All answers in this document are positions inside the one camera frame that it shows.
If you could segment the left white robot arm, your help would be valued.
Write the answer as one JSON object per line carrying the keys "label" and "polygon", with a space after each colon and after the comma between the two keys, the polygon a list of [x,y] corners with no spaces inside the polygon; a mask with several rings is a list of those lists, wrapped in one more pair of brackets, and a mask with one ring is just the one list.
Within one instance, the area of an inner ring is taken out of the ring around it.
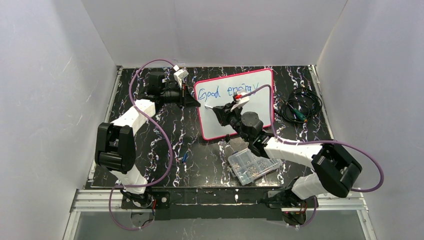
{"label": "left white robot arm", "polygon": [[166,78],[164,72],[151,72],[135,106],[112,122],[98,126],[95,163],[115,175],[130,194],[145,193],[147,179],[135,165],[136,144],[134,135],[152,118],[164,104],[176,104],[179,108],[196,108],[200,103],[183,83],[188,76],[186,69],[177,70]]}

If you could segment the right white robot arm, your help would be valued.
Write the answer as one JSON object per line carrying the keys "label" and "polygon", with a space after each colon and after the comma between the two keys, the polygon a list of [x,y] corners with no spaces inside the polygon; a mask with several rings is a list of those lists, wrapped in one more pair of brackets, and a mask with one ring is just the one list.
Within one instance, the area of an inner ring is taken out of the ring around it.
{"label": "right white robot arm", "polygon": [[273,133],[263,129],[257,113],[233,107],[231,103],[212,108],[219,124],[230,126],[248,143],[240,157],[286,160],[304,165],[314,172],[293,180],[284,191],[273,196],[278,202],[301,201],[320,194],[345,198],[351,191],[363,168],[340,144],[318,143],[301,145],[298,142],[279,141]]}

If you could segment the blue marker cap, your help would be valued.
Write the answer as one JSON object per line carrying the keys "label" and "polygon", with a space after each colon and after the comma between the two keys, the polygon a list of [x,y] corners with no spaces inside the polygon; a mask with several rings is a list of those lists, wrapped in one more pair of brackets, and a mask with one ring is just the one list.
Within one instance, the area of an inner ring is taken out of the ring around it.
{"label": "blue marker cap", "polygon": [[181,162],[182,162],[182,163],[185,163],[185,162],[187,161],[188,155],[189,155],[189,153],[188,153],[188,152],[186,152],[186,153],[183,155],[183,157],[182,157],[182,159],[181,159]]}

